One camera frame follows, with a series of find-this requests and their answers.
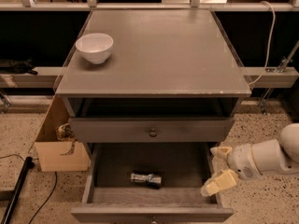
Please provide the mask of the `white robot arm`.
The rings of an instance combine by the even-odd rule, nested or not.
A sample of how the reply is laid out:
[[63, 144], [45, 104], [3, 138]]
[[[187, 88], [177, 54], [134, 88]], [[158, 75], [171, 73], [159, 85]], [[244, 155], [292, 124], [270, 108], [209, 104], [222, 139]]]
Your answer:
[[268, 174], [299, 174], [299, 124], [286, 126], [279, 140], [237, 147], [213, 147], [212, 155], [226, 162], [228, 168], [214, 174], [201, 187], [204, 197], [237, 185], [239, 180], [253, 180]]

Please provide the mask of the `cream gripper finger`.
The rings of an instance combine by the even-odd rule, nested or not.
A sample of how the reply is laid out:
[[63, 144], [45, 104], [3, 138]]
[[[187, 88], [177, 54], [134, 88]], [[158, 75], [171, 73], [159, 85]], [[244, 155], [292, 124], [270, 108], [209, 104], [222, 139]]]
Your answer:
[[239, 178], [235, 171], [231, 169], [220, 171], [205, 182], [201, 187], [201, 194], [204, 197], [212, 196], [236, 186], [238, 181]]
[[210, 151], [214, 157], [222, 159], [223, 161], [228, 161], [228, 157], [233, 149], [231, 147], [212, 147]]

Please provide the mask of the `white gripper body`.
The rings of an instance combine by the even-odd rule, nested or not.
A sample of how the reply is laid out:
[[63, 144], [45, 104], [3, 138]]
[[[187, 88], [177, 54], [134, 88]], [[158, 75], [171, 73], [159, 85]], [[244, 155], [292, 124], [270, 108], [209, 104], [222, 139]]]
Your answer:
[[258, 178], [252, 148], [250, 144], [235, 147], [227, 158], [228, 166], [236, 171], [242, 180], [252, 180]]

